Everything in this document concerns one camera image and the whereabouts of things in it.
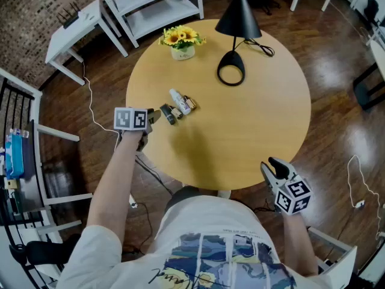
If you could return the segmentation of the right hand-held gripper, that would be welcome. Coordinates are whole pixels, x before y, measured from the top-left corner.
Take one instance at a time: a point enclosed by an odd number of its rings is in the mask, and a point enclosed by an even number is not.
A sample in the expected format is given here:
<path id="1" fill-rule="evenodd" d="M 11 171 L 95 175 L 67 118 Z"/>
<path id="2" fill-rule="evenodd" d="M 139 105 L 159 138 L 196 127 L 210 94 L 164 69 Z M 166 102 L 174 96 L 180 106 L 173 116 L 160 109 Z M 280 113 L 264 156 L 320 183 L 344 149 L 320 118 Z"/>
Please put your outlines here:
<path id="1" fill-rule="evenodd" d="M 291 163 L 276 157 L 269 157 L 268 161 L 276 173 L 264 162 L 260 164 L 260 171 L 267 186 L 275 195 L 276 208 L 289 216 L 305 210 L 313 198 L 313 191 L 307 181 L 297 175 Z"/>

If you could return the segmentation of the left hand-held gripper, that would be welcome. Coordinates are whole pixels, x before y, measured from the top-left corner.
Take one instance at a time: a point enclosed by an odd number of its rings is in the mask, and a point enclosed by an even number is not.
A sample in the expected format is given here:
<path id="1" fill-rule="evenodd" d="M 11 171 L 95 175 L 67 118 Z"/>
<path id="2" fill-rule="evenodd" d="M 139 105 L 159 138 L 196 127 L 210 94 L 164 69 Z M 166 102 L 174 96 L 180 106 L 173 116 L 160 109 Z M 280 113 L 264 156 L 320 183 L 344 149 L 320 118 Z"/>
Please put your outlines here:
<path id="1" fill-rule="evenodd" d="M 152 124 L 155 124 L 161 116 L 161 110 L 154 110 L 153 108 L 115 108 L 114 129 L 119 134 L 118 143 L 122 140 L 124 132 L 141 131 L 142 137 L 137 151 L 142 151 L 148 142 L 148 135 L 152 132 Z"/>

